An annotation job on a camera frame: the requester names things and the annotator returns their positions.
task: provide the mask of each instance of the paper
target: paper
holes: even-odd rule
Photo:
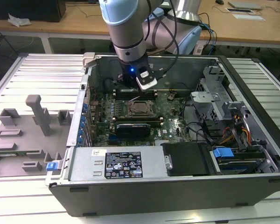
[[[261,20],[265,21],[264,18],[262,18],[259,15],[238,15],[238,14],[232,14],[235,18],[240,20]]]
[[[31,22],[29,19],[20,19],[20,18],[16,18],[10,14],[9,15],[9,19],[8,22],[10,22],[11,24],[13,24],[16,27],[20,27],[20,26],[27,26],[27,25],[31,25]]]

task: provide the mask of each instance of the robotic arm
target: robotic arm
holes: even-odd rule
[[[149,6],[145,0],[99,0],[123,75],[136,80],[142,91],[157,84],[147,60],[142,23],[162,2],[150,0]]]
[[[162,71],[152,71],[149,67],[146,49],[165,48],[172,41],[171,35],[154,20],[151,13],[163,0],[99,0],[102,16],[108,25],[110,36],[123,73],[118,80],[131,87],[140,87],[142,91],[153,87],[157,80],[163,77]],[[199,39],[201,28],[198,26],[197,11],[201,0],[175,0],[178,21],[176,41],[181,54],[189,54]],[[143,22],[150,15],[150,32],[147,41],[147,22]],[[175,18],[172,10],[162,19],[169,30],[175,29]],[[172,44],[167,51],[176,53],[176,46]]]

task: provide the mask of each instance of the laptop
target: laptop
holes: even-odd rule
[[[234,8],[254,9],[254,10],[263,9],[259,5],[255,4],[255,3],[249,3],[249,2],[229,1],[228,4]]]

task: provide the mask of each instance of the floor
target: floor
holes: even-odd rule
[[[42,42],[39,38],[33,37],[6,37],[13,48],[20,52],[44,53]],[[56,54],[80,54],[80,41],[78,39],[50,39]],[[84,40],[86,52],[109,52],[110,41],[106,40]],[[206,47],[203,54],[209,53],[210,46]],[[226,57],[243,57],[240,55],[242,48],[227,46],[217,46],[217,50],[212,55],[224,55]],[[244,56],[246,58],[258,58],[276,77],[280,75],[280,49],[261,48],[260,52],[256,48],[251,48]],[[0,45],[0,80],[8,71],[13,61],[17,58],[7,42],[2,39]]]

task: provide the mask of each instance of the blue cable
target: blue cable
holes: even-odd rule
[[[215,36],[214,36],[214,32],[210,29],[210,27],[209,27],[207,24],[205,24],[205,23],[203,23],[203,22],[201,22],[201,23],[209,30],[209,32],[211,33],[211,35],[212,35],[212,37],[213,37],[213,45],[211,46],[211,49],[210,49],[210,52],[209,52],[209,55],[210,55],[210,54],[212,53],[214,47],[215,47]]]

